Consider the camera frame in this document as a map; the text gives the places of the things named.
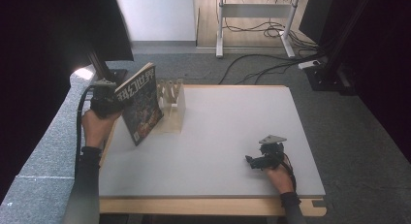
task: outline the power strip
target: power strip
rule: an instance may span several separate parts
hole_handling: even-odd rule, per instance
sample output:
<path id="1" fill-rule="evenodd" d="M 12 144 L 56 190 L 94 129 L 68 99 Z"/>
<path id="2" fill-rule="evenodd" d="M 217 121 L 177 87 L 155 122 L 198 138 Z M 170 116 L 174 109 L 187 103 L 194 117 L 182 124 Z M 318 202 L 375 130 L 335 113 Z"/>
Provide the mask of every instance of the power strip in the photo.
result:
<path id="1" fill-rule="evenodd" d="M 314 66 L 319 66 L 321 65 L 321 62 L 318 60 L 313 60 L 313 61 L 307 61 L 299 64 L 299 69 L 305 69 L 309 67 L 314 67 Z"/>

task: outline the gray carpet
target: gray carpet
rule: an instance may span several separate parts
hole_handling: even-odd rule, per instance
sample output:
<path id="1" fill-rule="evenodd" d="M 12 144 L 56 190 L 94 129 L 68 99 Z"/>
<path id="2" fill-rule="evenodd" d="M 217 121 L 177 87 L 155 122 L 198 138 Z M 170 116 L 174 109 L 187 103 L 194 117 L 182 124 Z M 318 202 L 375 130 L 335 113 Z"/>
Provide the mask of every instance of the gray carpet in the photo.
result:
<path id="1" fill-rule="evenodd" d="M 155 63 L 158 78 L 216 84 L 240 56 L 137 54 L 135 64 L 140 68 L 148 61 Z M 259 56 L 240 59 L 223 84 L 234 84 L 281 62 Z M 253 83 L 252 79 L 245 84 Z M 285 74 L 265 75 L 258 84 L 286 85 L 293 94 L 327 193 L 328 213 L 307 218 L 308 223 L 411 223 L 411 166 L 359 97 L 314 92 L 297 66 Z"/>

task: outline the white tabletop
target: white tabletop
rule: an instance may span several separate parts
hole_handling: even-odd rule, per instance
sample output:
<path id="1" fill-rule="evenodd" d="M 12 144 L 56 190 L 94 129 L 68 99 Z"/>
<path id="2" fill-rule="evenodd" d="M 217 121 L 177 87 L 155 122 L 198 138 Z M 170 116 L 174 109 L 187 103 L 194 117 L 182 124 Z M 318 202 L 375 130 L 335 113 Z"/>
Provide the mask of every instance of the white tabletop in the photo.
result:
<path id="1" fill-rule="evenodd" d="M 300 197 L 325 190 L 289 88 L 185 86 L 180 134 L 149 135 L 134 146 L 119 118 L 100 172 L 102 197 L 269 197 L 278 195 L 244 155 L 260 157 L 258 141 L 286 138 Z"/>

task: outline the wooden table edge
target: wooden table edge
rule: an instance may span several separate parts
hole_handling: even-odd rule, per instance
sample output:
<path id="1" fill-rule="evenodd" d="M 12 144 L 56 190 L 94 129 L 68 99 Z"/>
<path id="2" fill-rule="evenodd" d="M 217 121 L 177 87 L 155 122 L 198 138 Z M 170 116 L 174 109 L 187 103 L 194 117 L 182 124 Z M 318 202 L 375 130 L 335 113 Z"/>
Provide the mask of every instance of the wooden table edge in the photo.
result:
<path id="1" fill-rule="evenodd" d="M 304 216 L 324 216 L 325 207 L 314 207 L 322 198 L 301 199 Z M 100 198 L 101 213 L 141 213 L 180 215 L 285 215 L 279 198 Z"/>

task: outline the black cable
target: black cable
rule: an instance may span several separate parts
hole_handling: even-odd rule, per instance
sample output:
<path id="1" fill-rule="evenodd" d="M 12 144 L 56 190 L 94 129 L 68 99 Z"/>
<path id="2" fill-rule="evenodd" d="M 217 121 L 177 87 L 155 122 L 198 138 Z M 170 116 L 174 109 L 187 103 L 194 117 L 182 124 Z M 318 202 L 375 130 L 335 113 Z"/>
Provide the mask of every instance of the black cable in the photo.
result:
<path id="1" fill-rule="evenodd" d="M 271 38 L 279 38 L 279 37 L 281 37 L 281 35 L 280 35 L 280 31 L 281 31 L 281 30 L 282 30 L 282 29 L 275 28 L 275 26 L 270 25 L 270 26 L 264 31 L 264 36 L 265 36 L 265 37 L 271 37 Z M 270 31 L 275 31 L 275 32 L 277 32 L 277 34 L 276 34 L 276 35 L 271 35 L 271 34 L 270 34 Z"/>
<path id="2" fill-rule="evenodd" d="M 301 46 L 302 48 L 317 48 L 318 46 L 315 43 L 310 43 L 301 40 L 294 31 L 290 31 L 289 36 L 293 43 L 297 46 Z"/>
<path id="3" fill-rule="evenodd" d="M 247 55 L 243 55 L 243 56 L 240 56 L 239 58 L 237 58 L 236 60 L 234 60 L 234 61 L 229 65 L 229 67 L 227 68 L 226 72 L 225 72 L 224 75 L 223 75 L 223 78 L 218 82 L 218 84 L 221 84 L 221 83 L 223 82 L 223 80 L 227 77 L 227 75 L 228 75 L 228 73 L 230 72 L 230 69 L 233 67 L 233 65 L 236 64 L 240 59 L 245 58 L 245 57 L 250 57 L 250 56 L 264 56 L 264 57 L 270 57 L 270 58 L 275 58 L 275 59 L 280 59 L 280 60 L 286 60 L 286 61 L 290 61 L 290 62 L 282 63 L 282 64 L 279 64 L 279 65 L 275 65 L 275 66 L 273 66 L 273 67 L 269 67 L 269 68 L 264 69 L 264 70 L 262 70 L 262 71 L 260 71 L 260 72 L 258 72 L 258 73 L 248 74 L 248 75 L 246 75 L 246 76 L 243 78 L 243 80 L 238 81 L 238 82 L 235 83 L 235 84 L 239 84 L 239 83 L 241 83 L 241 82 L 244 82 L 244 81 L 246 81 L 246 80 L 248 80 L 248 79 L 251 79 L 251 78 L 253 78 L 253 77 L 256 77 L 256 76 L 257 76 L 257 79 L 255 80 L 255 83 L 257 83 L 258 79 L 259 79 L 261 76 L 263 76 L 263 75 L 267 75 L 267 74 L 284 74 L 284 73 L 287 71 L 287 69 L 290 68 L 290 67 L 293 66 L 293 65 L 297 65 L 297 64 L 302 63 L 302 62 L 314 60 L 314 59 L 316 59 L 316 58 L 318 58 L 318 57 L 322 57 L 322 56 L 324 56 L 324 55 L 325 55 L 324 52 L 319 52 L 319 53 L 312 54 L 312 55 L 309 55 L 309 56 L 306 56 L 306 57 L 300 58 L 300 59 L 283 58 L 283 57 L 277 57 L 277 56 L 265 55 L 265 54 L 247 54 Z M 271 72 L 271 73 L 269 72 L 269 71 L 272 71 L 272 70 L 275 70 L 275 69 L 278 69 L 278 68 L 281 68 L 281 67 L 286 67 L 286 68 L 283 70 L 283 72 Z"/>
<path id="4" fill-rule="evenodd" d="M 215 14 L 217 15 L 217 24 L 220 24 L 220 20 L 218 19 L 218 0 L 215 0 Z"/>
<path id="5" fill-rule="evenodd" d="M 79 99 L 79 106 L 78 106 L 78 112 L 77 112 L 77 146 L 76 146 L 76 161 L 75 161 L 75 177 L 76 174 L 79 171 L 79 156 L 80 156 L 80 151 L 81 151 L 81 118 L 82 118 L 82 108 L 84 107 L 84 101 L 85 97 L 87 96 L 88 91 L 94 88 L 93 85 L 88 86 L 85 88 L 84 92 L 81 95 L 81 98 Z"/>
<path id="6" fill-rule="evenodd" d="M 242 59 L 242 58 L 250 57 L 250 56 L 270 57 L 270 58 L 275 58 L 275 59 L 280 59 L 280 60 L 288 60 L 288 61 L 296 60 L 296 59 L 293 59 L 293 58 L 284 58 L 284 57 L 277 57 L 277 56 L 265 55 L 265 54 L 247 54 L 247 55 L 243 55 L 243 56 L 240 56 L 239 58 L 237 58 L 236 60 L 234 60 L 234 61 L 229 65 L 229 67 L 227 68 L 226 72 L 224 73 L 223 78 L 218 82 L 218 84 L 221 84 L 221 82 L 223 82 L 223 80 L 226 78 L 227 74 L 229 73 L 230 68 L 231 68 L 234 64 L 236 64 L 236 62 L 238 62 L 238 61 L 239 61 L 240 59 Z"/>
<path id="7" fill-rule="evenodd" d="M 285 168 L 288 175 L 290 176 L 291 182 L 293 183 L 294 191 L 296 192 L 297 191 L 297 181 L 296 181 L 296 177 L 294 176 L 294 169 L 293 169 L 293 166 L 291 165 L 291 161 L 288 155 L 284 153 L 284 156 L 287 158 L 288 163 L 284 161 L 280 161 L 280 164 Z"/>
<path id="8" fill-rule="evenodd" d="M 302 48 L 302 49 L 299 49 L 298 54 L 299 54 L 299 57 L 303 58 L 303 56 L 301 55 L 301 52 L 302 52 L 302 51 L 316 51 L 316 50 L 317 50 L 317 49 Z"/>
<path id="9" fill-rule="evenodd" d="M 227 29 L 229 29 L 229 30 L 232 31 L 232 32 L 264 32 L 264 31 L 267 31 L 266 28 L 265 28 L 265 29 L 256 29 L 256 28 L 259 28 L 259 27 L 261 27 L 261 26 L 263 26 L 263 25 L 265 25 L 265 24 L 273 24 L 273 23 L 275 23 L 275 22 L 263 22 L 263 23 L 255 26 L 255 27 L 250 27 L 250 28 L 240 28 L 240 27 L 236 27 L 236 26 L 230 26 L 230 25 L 227 23 L 227 19 L 225 19 L 225 23 L 226 23 L 226 26 L 223 27 L 223 28 L 227 28 Z M 277 25 L 276 25 L 277 27 L 281 27 L 281 26 L 282 26 L 282 25 L 279 24 L 279 23 L 275 23 L 275 24 L 277 24 Z"/>

